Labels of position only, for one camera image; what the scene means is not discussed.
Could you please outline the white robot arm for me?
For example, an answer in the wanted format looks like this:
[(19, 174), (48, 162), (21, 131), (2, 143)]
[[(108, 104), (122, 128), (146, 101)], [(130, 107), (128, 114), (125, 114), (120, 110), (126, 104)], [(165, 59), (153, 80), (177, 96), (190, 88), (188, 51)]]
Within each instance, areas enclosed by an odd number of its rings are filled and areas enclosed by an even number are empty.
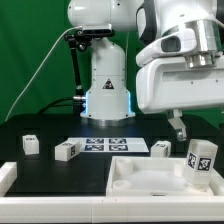
[(186, 109), (224, 106), (224, 0), (71, 0), (75, 48), (92, 49), (92, 84), (81, 117), (108, 126), (134, 116), (125, 86), (125, 53), (109, 38), (138, 33), (139, 109), (165, 112), (180, 141)]

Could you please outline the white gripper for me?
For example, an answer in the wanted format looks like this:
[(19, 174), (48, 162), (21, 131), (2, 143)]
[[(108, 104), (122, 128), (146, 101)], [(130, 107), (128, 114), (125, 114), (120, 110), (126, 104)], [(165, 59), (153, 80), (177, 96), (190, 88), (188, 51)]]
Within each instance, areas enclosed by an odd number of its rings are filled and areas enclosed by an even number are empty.
[(138, 71), (136, 95), (145, 114), (169, 110), (167, 119), (177, 140), (185, 141), (181, 110), (224, 105), (224, 56), (214, 68), (196, 69), (189, 69), (183, 57), (155, 59)]

